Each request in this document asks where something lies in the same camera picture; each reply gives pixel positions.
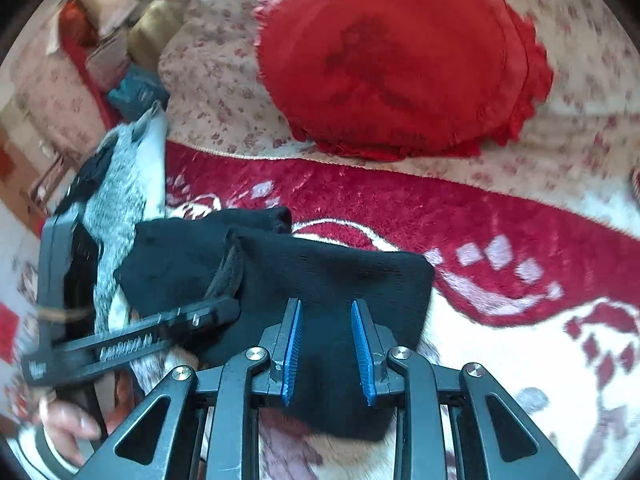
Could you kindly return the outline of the person's left hand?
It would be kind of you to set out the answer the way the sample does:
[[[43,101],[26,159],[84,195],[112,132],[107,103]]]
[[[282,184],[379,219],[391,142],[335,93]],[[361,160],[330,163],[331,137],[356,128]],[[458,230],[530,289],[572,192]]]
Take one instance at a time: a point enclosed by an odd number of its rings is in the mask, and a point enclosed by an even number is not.
[[[78,440],[95,441],[102,437],[98,422],[75,403],[44,396],[39,401],[39,416],[56,452],[74,466],[82,466],[86,461]]]

